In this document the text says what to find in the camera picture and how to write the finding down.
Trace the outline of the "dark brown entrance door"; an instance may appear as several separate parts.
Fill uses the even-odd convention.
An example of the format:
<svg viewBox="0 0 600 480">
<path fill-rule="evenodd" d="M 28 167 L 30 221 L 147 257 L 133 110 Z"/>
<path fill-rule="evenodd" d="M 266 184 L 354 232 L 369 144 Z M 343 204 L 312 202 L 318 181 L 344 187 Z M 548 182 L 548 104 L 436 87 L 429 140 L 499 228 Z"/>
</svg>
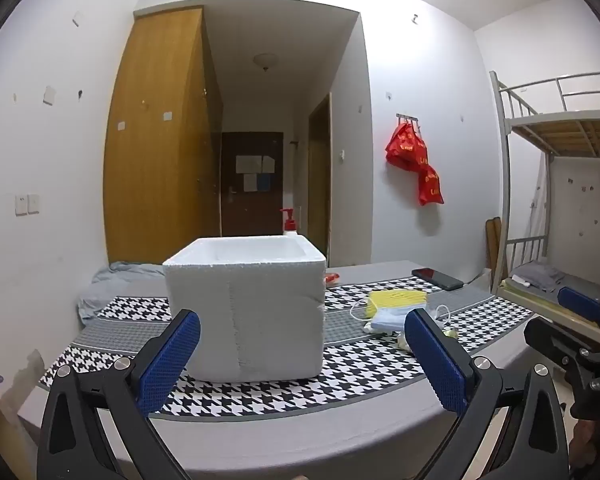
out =
<svg viewBox="0 0 600 480">
<path fill-rule="evenodd" d="M 222 133 L 223 236 L 282 234 L 283 190 L 283 133 Z"/>
</svg>

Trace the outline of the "light blue crumpled cloth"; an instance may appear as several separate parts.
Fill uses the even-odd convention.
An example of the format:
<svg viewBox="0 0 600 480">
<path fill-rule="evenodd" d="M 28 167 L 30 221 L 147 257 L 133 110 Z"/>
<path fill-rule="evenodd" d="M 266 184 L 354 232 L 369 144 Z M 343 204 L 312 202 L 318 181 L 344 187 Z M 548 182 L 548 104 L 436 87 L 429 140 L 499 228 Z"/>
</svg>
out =
<svg viewBox="0 0 600 480">
<path fill-rule="evenodd" d="M 160 264 L 116 261 L 100 268 L 91 284 L 79 293 L 76 310 L 83 325 L 92 322 L 111 300 L 122 295 L 129 284 L 164 278 Z"/>
</svg>

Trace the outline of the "black smartphone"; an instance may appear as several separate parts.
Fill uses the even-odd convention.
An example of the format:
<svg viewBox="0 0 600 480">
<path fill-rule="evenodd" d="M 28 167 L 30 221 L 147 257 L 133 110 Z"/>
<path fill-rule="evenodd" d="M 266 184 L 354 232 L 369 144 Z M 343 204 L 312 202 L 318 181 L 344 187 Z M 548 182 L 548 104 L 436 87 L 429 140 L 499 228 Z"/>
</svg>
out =
<svg viewBox="0 0 600 480">
<path fill-rule="evenodd" d="M 431 285 L 437 286 L 443 290 L 450 292 L 464 287 L 465 283 L 457 278 L 453 278 L 448 274 L 430 268 L 419 268 L 412 271 L 415 278 L 419 278 Z"/>
</svg>

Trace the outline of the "red snack packet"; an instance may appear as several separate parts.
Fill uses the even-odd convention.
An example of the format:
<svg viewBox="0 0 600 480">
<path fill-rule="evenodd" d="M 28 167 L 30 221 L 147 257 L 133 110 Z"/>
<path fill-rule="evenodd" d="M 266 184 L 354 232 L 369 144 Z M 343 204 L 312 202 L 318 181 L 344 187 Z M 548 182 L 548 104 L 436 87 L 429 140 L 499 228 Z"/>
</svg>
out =
<svg viewBox="0 0 600 480">
<path fill-rule="evenodd" d="M 337 283 L 339 280 L 339 275 L 337 273 L 327 273 L 325 275 L 325 283 L 332 284 Z"/>
</svg>

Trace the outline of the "yellow foam fruit net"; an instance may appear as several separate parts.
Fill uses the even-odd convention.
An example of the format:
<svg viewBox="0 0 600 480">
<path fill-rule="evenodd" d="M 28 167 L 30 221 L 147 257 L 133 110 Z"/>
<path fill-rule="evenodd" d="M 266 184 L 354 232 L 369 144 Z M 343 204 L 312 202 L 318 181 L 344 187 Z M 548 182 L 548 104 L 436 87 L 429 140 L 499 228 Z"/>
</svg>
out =
<svg viewBox="0 0 600 480">
<path fill-rule="evenodd" d="M 416 289 L 374 290 L 368 295 L 366 318 L 372 318 L 379 309 L 394 309 L 426 304 L 427 293 Z"/>
</svg>

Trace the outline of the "white pump lotion bottle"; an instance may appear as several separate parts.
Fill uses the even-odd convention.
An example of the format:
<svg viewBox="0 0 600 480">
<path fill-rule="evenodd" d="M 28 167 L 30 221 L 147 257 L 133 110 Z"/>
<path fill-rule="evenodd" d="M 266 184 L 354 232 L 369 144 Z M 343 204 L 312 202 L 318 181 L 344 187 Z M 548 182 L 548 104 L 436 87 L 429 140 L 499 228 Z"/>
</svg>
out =
<svg viewBox="0 0 600 480">
<path fill-rule="evenodd" d="M 283 214 L 283 233 L 285 235 L 297 235 L 298 228 L 296 218 L 294 218 L 294 210 L 292 208 L 282 208 L 280 212 Z"/>
</svg>

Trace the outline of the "ceiling lamp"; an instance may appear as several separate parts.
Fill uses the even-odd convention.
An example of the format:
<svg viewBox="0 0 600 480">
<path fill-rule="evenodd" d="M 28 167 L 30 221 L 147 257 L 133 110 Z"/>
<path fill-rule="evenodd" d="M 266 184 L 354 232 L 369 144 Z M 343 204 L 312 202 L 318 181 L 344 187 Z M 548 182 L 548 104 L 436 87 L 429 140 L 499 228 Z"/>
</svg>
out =
<svg viewBox="0 0 600 480">
<path fill-rule="evenodd" d="M 259 53 L 252 58 L 252 62 L 264 72 L 268 72 L 278 65 L 279 58 L 274 53 Z"/>
</svg>

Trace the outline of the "grey folded clothes on bed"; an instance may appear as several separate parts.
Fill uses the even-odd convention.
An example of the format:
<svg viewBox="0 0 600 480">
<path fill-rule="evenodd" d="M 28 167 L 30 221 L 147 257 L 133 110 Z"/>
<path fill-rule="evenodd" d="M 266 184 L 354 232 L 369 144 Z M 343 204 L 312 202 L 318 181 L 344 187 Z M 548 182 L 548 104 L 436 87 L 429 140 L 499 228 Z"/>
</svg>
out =
<svg viewBox="0 0 600 480">
<path fill-rule="evenodd" d="M 552 266 L 537 261 L 517 266 L 513 270 L 512 280 L 526 287 L 534 286 L 544 292 L 552 292 L 562 284 L 566 274 Z"/>
</svg>

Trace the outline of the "white styrofoam box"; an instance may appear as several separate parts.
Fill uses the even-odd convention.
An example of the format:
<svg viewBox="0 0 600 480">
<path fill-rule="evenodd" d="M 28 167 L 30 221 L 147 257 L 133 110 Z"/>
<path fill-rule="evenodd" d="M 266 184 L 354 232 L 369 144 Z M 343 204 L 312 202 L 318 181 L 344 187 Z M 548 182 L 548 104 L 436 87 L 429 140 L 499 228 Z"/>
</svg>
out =
<svg viewBox="0 0 600 480">
<path fill-rule="evenodd" d="M 172 313 L 198 315 L 187 363 L 202 382 L 321 373 L 325 256 L 302 235 L 198 238 L 162 265 Z"/>
</svg>

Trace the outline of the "red hanging bags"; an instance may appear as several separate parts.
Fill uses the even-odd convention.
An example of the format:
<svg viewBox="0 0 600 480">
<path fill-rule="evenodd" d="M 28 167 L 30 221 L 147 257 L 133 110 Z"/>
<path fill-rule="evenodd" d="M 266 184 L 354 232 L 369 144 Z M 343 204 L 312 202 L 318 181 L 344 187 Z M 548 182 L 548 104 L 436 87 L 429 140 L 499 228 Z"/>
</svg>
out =
<svg viewBox="0 0 600 480">
<path fill-rule="evenodd" d="M 420 206 L 444 204 L 440 179 L 430 166 L 428 148 L 411 119 L 401 119 L 386 145 L 386 161 L 417 176 Z"/>
</svg>

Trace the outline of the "wooden wardrobe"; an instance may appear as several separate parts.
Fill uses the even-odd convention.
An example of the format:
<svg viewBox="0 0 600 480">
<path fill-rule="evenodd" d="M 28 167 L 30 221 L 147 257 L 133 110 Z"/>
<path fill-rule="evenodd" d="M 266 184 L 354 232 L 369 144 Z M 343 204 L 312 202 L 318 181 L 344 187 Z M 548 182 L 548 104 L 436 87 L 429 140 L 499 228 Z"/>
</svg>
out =
<svg viewBox="0 0 600 480">
<path fill-rule="evenodd" d="M 110 261 L 162 263 L 217 236 L 223 103 L 201 8 L 135 20 L 104 149 Z"/>
</svg>

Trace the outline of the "white wall switches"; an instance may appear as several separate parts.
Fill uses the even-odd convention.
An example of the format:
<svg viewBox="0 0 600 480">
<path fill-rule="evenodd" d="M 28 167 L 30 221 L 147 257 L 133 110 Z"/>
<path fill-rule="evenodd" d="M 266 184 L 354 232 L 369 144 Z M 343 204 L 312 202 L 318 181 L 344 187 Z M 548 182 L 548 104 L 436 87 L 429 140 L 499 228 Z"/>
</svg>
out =
<svg viewBox="0 0 600 480">
<path fill-rule="evenodd" d="M 38 214 L 40 210 L 41 201 L 38 194 L 17 194 L 15 196 L 15 215 L 17 217 Z"/>
</svg>

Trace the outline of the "metal bunk bed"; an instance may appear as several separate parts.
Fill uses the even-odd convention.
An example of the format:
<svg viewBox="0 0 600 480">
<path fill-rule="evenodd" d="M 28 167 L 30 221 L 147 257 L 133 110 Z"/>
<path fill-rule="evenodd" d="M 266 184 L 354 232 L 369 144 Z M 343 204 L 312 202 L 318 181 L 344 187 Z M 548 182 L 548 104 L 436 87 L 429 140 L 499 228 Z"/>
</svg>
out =
<svg viewBox="0 0 600 480">
<path fill-rule="evenodd" d="M 492 272 L 494 294 L 535 310 L 562 313 L 558 290 L 570 286 L 600 298 L 600 108 L 573 110 L 574 98 L 600 96 L 587 88 L 566 91 L 564 82 L 585 81 L 596 73 L 558 76 L 549 83 L 557 89 L 558 110 L 539 112 L 522 96 L 519 86 L 508 86 L 490 73 L 502 158 L 501 237 L 498 264 Z M 520 139 L 542 155 L 538 188 L 530 205 L 529 232 L 513 236 L 510 222 L 515 209 L 513 157 L 510 144 Z M 566 274 L 552 292 L 526 287 L 512 280 L 513 270 L 537 261 Z"/>
</svg>

